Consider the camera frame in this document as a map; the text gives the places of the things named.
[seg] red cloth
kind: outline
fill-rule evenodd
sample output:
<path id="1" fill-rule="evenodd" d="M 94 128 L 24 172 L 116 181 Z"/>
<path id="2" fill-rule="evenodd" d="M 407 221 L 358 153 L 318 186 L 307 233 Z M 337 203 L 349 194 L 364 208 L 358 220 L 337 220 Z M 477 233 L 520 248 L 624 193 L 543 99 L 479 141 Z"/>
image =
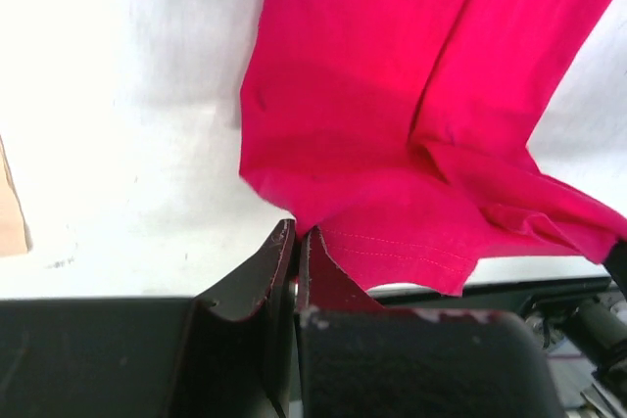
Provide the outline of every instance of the red cloth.
<path id="1" fill-rule="evenodd" d="M 240 173 L 363 288 L 459 294 L 477 259 L 602 262 L 627 220 L 531 131 L 610 0 L 265 0 Z"/>

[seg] stitching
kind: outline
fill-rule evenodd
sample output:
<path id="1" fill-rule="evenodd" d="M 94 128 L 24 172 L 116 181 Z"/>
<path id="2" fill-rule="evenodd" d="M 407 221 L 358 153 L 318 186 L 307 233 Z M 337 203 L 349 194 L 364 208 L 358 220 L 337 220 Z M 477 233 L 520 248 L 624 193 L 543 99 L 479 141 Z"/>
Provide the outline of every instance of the stitching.
<path id="1" fill-rule="evenodd" d="M 423 258 L 422 256 L 403 256 L 403 255 L 394 255 L 394 254 L 376 254 L 374 252 L 360 252 L 358 250 L 353 250 L 353 249 L 347 249 L 346 247 L 340 247 L 338 245 L 329 245 L 326 244 L 327 247 L 332 248 L 332 249 L 339 249 L 339 250 L 345 250 L 347 252 L 352 252 L 354 254 L 359 254 L 359 255 L 375 255 L 375 256 L 391 256 L 393 258 L 401 258 L 401 259 L 420 259 L 422 261 L 426 261 L 427 263 L 431 263 L 435 266 L 439 266 L 440 268 L 443 269 L 447 269 L 449 271 L 453 271 L 454 273 L 461 273 L 460 269 L 455 269 L 455 268 L 451 268 L 450 266 L 446 266 L 444 264 L 438 263 L 437 261 L 433 261 L 432 259 L 429 258 Z"/>
<path id="2" fill-rule="evenodd" d="M 393 240 L 377 239 L 376 237 L 368 237 L 368 236 L 359 235 L 359 234 L 348 234 L 346 232 L 340 232 L 338 230 L 331 230 L 331 229 L 322 229 L 322 232 L 329 232 L 331 234 L 343 235 L 345 237 L 355 237 L 357 239 L 373 240 L 375 242 L 386 242 L 386 243 L 392 244 L 392 245 L 403 245 L 403 246 L 407 246 L 407 247 L 417 247 L 417 248 L 420 248 L 420 249 L 429 249 L 429 250 L 433 250 L 435 252 L 440 252 L 440 253 L 448 255 L 448 256 L 452 256 L 453 258 L 461 259 L 463 261 L 472 261 L 472 259 L 470 259 L 470 258 L 468 258 L 466 256 L 460 256 L 460 255 L 452 254 L 451 252 L 447 252 L 446 250 L 436 249 L 435 247 L 429 247 L 428 245 L 409 244 L 407 242 L 395 242 Z"/>

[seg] red fabric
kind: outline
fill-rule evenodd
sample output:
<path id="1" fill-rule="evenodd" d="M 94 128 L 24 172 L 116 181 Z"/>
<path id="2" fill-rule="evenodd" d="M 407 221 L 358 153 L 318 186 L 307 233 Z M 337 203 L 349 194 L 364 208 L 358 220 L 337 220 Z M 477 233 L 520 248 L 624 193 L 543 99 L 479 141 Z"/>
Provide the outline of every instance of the red fabric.
<path id="1" fill-rule="evenodd" d="M 265 0 L 241 175 L 363 288 L 459 294 L 477 259 L 601 262 L 627 220 L 526 142 L 610 0 Z"/>

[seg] white surface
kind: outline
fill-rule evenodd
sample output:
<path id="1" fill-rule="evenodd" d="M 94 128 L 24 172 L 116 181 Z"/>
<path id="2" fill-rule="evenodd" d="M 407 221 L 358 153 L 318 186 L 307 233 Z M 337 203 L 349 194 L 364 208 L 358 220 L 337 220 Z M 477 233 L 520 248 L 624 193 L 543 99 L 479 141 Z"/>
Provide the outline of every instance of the white surface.
<path id="1" fill-rule="evenodd" d="M 237 176 L 260 1 L 0 0 L 0 135 L 32 239 L 0 259 L 0 298 L 194 295 L 259 246 L 286 215 Z M 531 142 L 543 169 L 623 212 L 626 72 L 615 0 Z M 472 282 L 599 273 L 492 259 Z"/>

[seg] beige object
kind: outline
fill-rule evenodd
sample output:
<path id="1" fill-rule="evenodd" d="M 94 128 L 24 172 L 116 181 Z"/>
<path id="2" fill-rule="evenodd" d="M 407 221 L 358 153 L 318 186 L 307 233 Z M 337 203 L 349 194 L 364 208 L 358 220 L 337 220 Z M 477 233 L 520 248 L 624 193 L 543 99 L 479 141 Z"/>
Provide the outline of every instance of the beige object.
<path id="1" fill-rule="evenodd" d="M 0 256 L 22 255 L 28 252 L 24 217 L 1 140 L 0 154 L 4 168 L 0 179 Z"/>

